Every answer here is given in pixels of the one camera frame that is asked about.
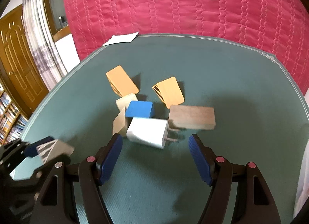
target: metal prong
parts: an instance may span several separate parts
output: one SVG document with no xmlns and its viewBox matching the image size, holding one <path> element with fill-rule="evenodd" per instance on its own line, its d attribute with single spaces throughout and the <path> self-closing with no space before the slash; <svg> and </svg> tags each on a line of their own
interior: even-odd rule
<svg viewBox="0 0 309 224">
<path fill-rule="evenodd" d="M 168 130 L 169 131 L 174 131 L 174 132 L 179 132 L 180 131 L 180 129 L 174 129 L 174 128 L 169 128 Z"/>
<path fill-rule="evenodd" d="M 166 140 L 173 141 L 173 142 L 177 142 L 178 141 L 178 139 L 172 139 L 172 138 L 166 138 Z"/>
</svg>

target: bookshelf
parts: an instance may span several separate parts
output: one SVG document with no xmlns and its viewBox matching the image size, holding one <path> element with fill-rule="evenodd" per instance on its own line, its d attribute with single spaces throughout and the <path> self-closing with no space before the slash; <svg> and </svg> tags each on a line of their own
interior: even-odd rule
<svg viewBox="0 0 309 224">
<path fill-rule="evenodd" d="M 18 139 L 27 119 L 0 84 L 0 145 Z"/>
</svg>

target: quilted bedspread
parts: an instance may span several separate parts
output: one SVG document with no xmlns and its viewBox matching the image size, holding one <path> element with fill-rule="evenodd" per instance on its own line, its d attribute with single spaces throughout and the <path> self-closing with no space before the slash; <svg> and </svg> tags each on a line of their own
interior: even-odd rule
<svg viewBox="0 0 309 224">
<path fill-rule="evenodd" d="M 82 60 L 112 35 L 184 33 L 271 52 L 305 93 L 309 15 L 300 0 L 64 0 Z"/>
</svg>

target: wooden block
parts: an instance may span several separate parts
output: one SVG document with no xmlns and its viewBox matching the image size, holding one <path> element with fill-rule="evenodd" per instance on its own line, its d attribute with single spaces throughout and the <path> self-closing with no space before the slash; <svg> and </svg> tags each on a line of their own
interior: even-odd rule
<svg viewBox="0 0 309 224">
<path fill-rule="evenodd" d="M 163 149 L 167 138 L 168 121 L 134 117 L 127 138 L 136 143 Z"/>
<path fill-rule="evenodd" d="M 73 151 L 74 147 L 58 139 L 37 146 L 37 152 L 43 164 L 61 154 L 70 156 Z"/>
<path fill-rule="evenodd" d="M 113 122 L 113 135 L 120 134 L 122 137 L 125 137 L 128 130 L 128 121 L 126 119 L 126 108 L 124 107 Z"/>
<path fill-rule="evenodd" d="M 213 107 L 172 105 L 168 116 L 171 128 L 212 130 L 216 125 Z"/>
<path fill-rule="evenodd" d="M 108 71 L 106 76 L 113 91 L 120 97 L 124 97 L 130 93 L 136 94 L 139 92 L 139 89 L 121 66 L 116 66 L 114 69 Z"/>
<path fill-rule="evenodd" d="M 137 101 L 137 97 L 134 93 L 130 93 L 120 99 L 116 100 L 116 105 L 119 109 L 119 111 L 121 111 L 124 107 L 126 109 L 128 109 L 128 106 L 130 104 L 131 101 Z"/>
<path fill-rule="evenodd" d="M 168 109 L 171 105 L 179 105 L 184 102 L 183 95 L 175 77 L 171 77 L 155 84 L 152 89 L 161 101 L 165 103 Z"/>
<path fill-rule="evenodd" d="M 126 111 L 127 118 L 151 118 L 155 110 L 151 101 L 131 101 Z"/>
</svg>

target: blue gripper pad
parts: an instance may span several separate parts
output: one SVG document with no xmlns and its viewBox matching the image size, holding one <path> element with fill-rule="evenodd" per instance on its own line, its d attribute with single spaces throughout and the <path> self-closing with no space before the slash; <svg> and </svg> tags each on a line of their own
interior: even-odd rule
<svg viewBox="0 0 309 224">
<path fill-rule="evenodd" d="M 151 118 L 155 110 L 151 101 L 131 101 L 126 111 L 127 118 Z"/>
<path fill-rule="evenodd" d="M 26 157 L 31 157 L 31 158 L 37 156 L 37 155 L 38 155 L 37 146 L 42 145 L 42 144 L 45 144 L 45 143 L 50 142 L 50 141 L 53 141 L 53 140 L 54 140 L 53 137 L 48 136 L 48 137 L 46 137 L 46 138 L 44 138 L 44 139 L 41 139 L 41 140 L 39 140 L 39 141 L 37 141 L 37 142 L 34 142 L 34 143 L 28 145 L 28 146 L 25 148 L 25 150 L 24 150 L 24 155 L 25 155 Z"/>
<path fill-rule="evenodd" d="M 109 153 L 107 154 L 105 160 L 101 164 L 101 175 L 98 179 L 100 185 L 108 181 L 112 175 L 117 159 L 120 155 L 122 149 L 122 137 L 121 135 L 115 140 L 115 143 L 111 147 Z"/>
<path fill-rule="evenodd" d="M 202 180 L 210 186 L 213 182 L 211 168 L 192 135 L 189 137 L 189 150 Z"/>
</svg>

